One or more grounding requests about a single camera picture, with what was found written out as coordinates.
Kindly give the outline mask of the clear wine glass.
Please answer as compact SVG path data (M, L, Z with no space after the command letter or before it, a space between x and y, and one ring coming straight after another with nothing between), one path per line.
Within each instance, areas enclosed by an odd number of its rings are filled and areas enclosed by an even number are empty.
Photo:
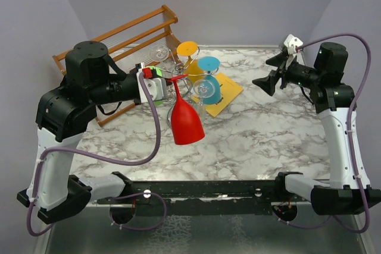
M212 97L215 92L215 87L210 80L200 79L197 80L192 88L192 95L198 99L195 103L195 110L198 113L201 120L204 119L206 109L204 105L204 99Z
M162 64L170 55L170 50L166 46L156 46L149 52L149 57L152 61ZM167 81L173 74L167 68L160 68L163 73L164 79Z

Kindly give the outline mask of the red plastic wine glass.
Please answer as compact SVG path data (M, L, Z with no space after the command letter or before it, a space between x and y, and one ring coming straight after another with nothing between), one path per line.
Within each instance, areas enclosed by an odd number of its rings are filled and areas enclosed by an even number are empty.
M185 74L172 77L176 92L176 102L171 113L171 129L177 145L189 145L205 137L201 119L195 109L181 96L177 81L184 79Z

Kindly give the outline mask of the chrome wine glass rack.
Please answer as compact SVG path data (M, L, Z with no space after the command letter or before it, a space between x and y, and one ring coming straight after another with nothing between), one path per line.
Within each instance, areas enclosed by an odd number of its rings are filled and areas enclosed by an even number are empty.
M176 64L176 66L174 67L174 69L172 71L172 74L174 76L178 76L178 75L183 74L183 64L184 63L185 62ZM193 85L194 84L191 83L191 81L188 79L187 75L184 79L179 80L179 89L180 89L180 94L181 94L182 98L190 100L190 104L195 109L194 106L195 106L195 103L198 102L198 99L194 98L192 95Z

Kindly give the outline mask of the green plastic wine glass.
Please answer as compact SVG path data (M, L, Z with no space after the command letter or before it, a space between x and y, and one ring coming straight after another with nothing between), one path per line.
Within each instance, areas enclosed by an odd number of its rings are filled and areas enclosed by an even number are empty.
M165 94L166 83L164 78L146 79L146 86L150 91L155 106L163 104L163 96Z

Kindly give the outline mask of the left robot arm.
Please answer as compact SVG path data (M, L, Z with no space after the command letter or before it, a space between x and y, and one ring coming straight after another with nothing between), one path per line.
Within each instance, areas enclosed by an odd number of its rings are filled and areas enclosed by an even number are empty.
M88 124L103 104L135 100L152 105L167 96L166 81L150 68L130 74L118 68L106 45L94 40L76 44L65 56L61 84L38 104L38 153L30 186L17 194L29 209L38 209L45 224L73 217L92 201L113 198L125 203L133 193L121 173L82 179L70 174Z

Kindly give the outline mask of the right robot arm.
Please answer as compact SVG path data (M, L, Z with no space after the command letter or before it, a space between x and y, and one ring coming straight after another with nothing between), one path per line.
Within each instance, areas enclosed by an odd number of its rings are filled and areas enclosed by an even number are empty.
M313 67L301 65L286 48L268 59L274 66L268 76L252 82L273 96L276 84L287 84L310 91L321 121L329 151L330 178L328 183L306 177L298 172L278 173L273 187L274 196L287 201L294 194L309 201L318 215L358 215L365 207L380 202L380 190L371 187L362 163L356 131L356 114L349 107L354 90L341 82L348 58L346 47L333 42L320 45Z

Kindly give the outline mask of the orange plastic wine glass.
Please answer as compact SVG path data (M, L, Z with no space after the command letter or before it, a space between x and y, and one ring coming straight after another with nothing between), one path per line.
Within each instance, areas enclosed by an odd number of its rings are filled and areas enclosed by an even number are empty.
M193 41L185 41L177 47L176 51L178 55L187 57L183 64L183 74L188 76L192 84L201 80L204 77L204 72L198 66L197 57L200 52L198 44Z

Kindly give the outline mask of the blue plastic wine glass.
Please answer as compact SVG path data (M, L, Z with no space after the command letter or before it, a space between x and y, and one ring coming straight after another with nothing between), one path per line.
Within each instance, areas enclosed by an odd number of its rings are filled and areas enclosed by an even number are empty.
M198 67L207 73L201 83L201 87L206 89L206 91L202 91L203 102L206 105L215 105L221 100L220 83L214 76L219 66L220 61L212 56L203 57L198 61Z

